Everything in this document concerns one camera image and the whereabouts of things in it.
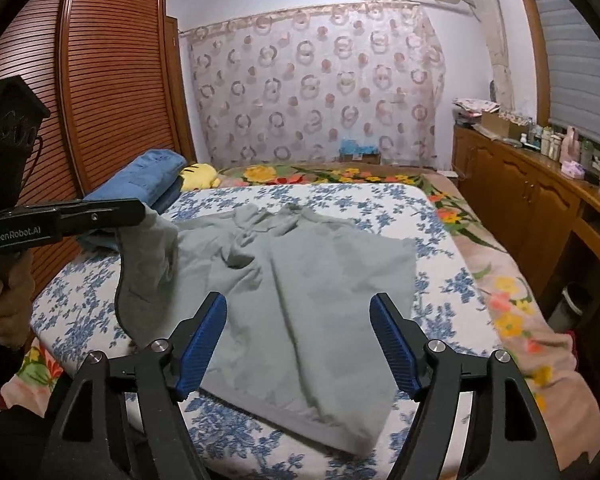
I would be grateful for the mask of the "left hand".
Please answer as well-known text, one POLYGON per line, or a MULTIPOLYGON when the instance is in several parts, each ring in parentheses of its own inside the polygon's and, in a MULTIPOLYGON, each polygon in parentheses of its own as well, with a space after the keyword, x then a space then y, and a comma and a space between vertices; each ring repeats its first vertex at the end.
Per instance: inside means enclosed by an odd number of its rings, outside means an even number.
POLYGON ((23 252, 17 260, 7 259, 0 267, 0 346, 19 350, 30 334, 35 281, 33 255, 23 252))

